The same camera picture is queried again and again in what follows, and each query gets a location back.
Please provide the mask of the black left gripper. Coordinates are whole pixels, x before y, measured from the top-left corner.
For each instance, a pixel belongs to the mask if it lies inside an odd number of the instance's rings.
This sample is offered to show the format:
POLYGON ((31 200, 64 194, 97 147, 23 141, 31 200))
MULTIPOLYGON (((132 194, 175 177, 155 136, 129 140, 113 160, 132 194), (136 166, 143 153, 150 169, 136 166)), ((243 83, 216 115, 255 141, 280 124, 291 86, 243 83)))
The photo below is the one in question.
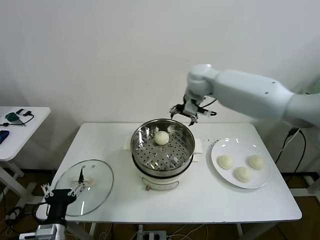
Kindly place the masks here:
POLYGON ((45 203, 49 205, 46 222, 65 222, 68 206, 76 201, 77 196, 86 188, 83 168, 80 169, 78 178, 68 179, 71 189, 52 190, 49 183, 41 185, 45 203))

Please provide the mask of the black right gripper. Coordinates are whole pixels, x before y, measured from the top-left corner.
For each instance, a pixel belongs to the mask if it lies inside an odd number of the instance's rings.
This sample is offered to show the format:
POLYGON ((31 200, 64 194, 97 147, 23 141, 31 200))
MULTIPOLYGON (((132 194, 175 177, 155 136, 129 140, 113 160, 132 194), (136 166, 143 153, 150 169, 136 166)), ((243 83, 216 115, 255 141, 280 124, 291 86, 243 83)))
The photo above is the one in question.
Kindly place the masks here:
POLYGON ((190 118, 189 126, 193 126, 199 120, 197 113, 202 97, 196 94, 185 94, 183 102, 184 104, 176 104, 169 110, 170 118, 173 119, 175 115, 186 115, 190 118))

